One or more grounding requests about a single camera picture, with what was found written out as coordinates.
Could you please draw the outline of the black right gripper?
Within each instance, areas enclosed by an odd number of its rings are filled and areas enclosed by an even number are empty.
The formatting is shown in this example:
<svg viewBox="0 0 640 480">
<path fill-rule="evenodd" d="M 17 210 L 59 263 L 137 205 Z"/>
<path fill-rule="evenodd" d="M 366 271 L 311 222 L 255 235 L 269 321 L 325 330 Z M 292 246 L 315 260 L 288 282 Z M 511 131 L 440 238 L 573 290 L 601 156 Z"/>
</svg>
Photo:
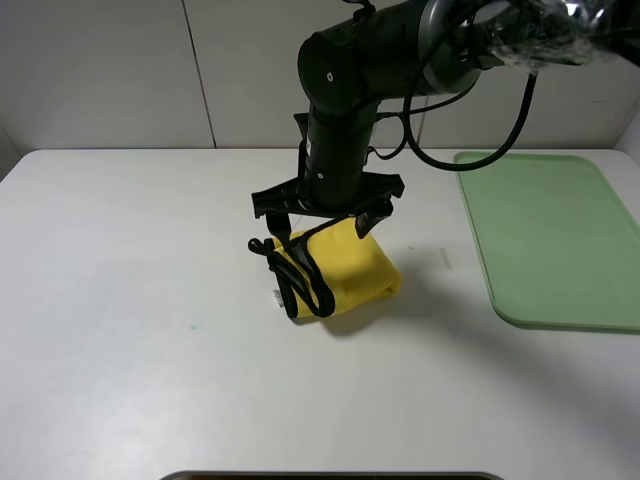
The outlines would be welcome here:
<svg viewBox="0 0 640 480">
<path fill-rule="evenodd" d="M 319 179 L 321 190 L 329 195 L 329 205 L 322 205 L 305 191 L 298 178 L 251 194 L 255 218 L 266 217 L 267 228 L 280 243 L 288 243 L 292 233 L 288 214 L 337 218 L 355 217 L 355 231 L 364 239 L 380 222 L 393 214 L 391 197 L 401 197 L 403 181 L 398 174 L 364 172 L 352 194 L 345 186 Z"/>
</svg>

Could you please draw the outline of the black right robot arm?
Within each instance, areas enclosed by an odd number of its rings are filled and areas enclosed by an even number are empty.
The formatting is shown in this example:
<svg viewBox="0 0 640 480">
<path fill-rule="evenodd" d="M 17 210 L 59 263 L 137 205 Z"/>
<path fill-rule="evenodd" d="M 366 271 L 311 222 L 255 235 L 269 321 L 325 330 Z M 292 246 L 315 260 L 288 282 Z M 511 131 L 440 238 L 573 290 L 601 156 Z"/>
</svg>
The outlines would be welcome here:
<svg viewBox="0 0 640 480">
<path fill-rule="evenodd" d="M 255 193 L 255 215 L 282 242 L 294 214 L 327 224 L 353 218 L 357 235 L 366 236 L 404 190 L 396 175 L 365 171 L 373 128 L 386 118 L 381 102 L 401 101 L 401 147 L 417 150 L 415 97 L 438 95 L 451 104 L 482 72 L 523 65 L 528 79 L 518 116 L 497 151 L 472 163 L 484 168 L 518 139 L 539 70 L 587 63 L 611 44 L 619 11 L 614 1 L 405 1 L 385 9 L 360 2 L 351 20 L 314 33 L 299 49 L 309 109 L 296 116 L 298 172 Z"/>
</svg>

